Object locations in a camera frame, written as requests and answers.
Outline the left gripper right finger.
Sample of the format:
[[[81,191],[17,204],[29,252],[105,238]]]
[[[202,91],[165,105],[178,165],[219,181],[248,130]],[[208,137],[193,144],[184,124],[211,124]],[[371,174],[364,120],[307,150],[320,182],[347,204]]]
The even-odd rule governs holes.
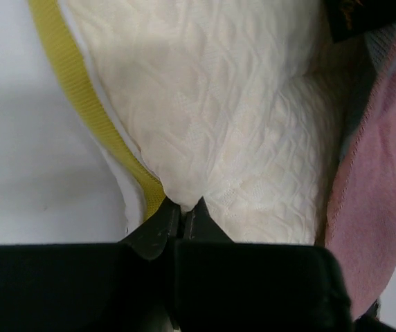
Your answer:
[[[213,221],[203,198],[180,220],[175,234],[175,321],[181,331],[216,331],[227,296],[217,282],[229,236]]]

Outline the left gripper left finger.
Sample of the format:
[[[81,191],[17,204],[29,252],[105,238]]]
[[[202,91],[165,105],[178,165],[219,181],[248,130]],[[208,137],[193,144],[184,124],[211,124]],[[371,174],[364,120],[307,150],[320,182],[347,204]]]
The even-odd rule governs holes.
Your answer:
[[[98,331],[174,331],[165,307],[168,239],[180,222],[180,207],[164,199],[158,210],[119,244],[117,289],[97,322]]]

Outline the cream memory foam pillow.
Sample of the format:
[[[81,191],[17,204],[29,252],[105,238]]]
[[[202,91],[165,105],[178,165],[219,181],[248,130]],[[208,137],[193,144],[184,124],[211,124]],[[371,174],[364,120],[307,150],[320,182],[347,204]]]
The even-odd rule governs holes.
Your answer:
[[[321,240],[352,72],[322,1],[30,1],[134,231],[204,199],[235,241]]]

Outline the red printed pillowcase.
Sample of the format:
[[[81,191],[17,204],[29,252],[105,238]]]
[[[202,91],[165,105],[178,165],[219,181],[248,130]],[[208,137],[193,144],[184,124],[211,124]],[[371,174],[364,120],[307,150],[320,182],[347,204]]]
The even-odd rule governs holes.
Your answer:
[[[327,207],[325,245],[343,270],[353,318],[396,267],[396,1],[327,1],[332,39],[362,36],[370,66],[351,102],[354,126]]]

